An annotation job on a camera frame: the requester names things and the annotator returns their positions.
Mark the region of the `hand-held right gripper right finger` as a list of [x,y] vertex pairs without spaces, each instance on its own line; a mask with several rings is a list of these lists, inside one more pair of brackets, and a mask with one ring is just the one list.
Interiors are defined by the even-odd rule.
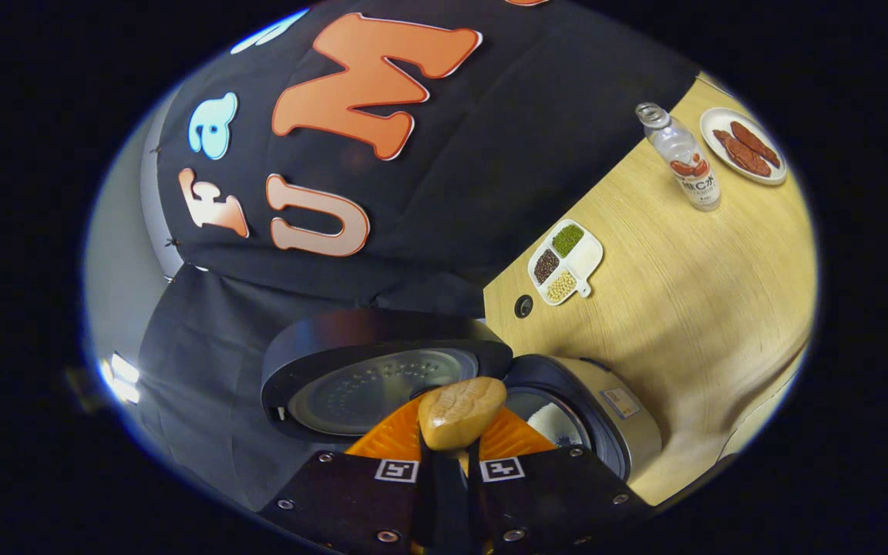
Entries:
[[558,447],[507,408],[471,446],[468,490],[483,554],[603,554],[654,512],[592,450]]

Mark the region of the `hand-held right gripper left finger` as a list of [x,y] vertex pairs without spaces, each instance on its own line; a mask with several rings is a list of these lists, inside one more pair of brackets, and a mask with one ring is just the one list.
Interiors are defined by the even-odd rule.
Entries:
[[342,451],[308,456],[258,519],[323,554],[423,554],[433,542],[434,468],[416,396]]

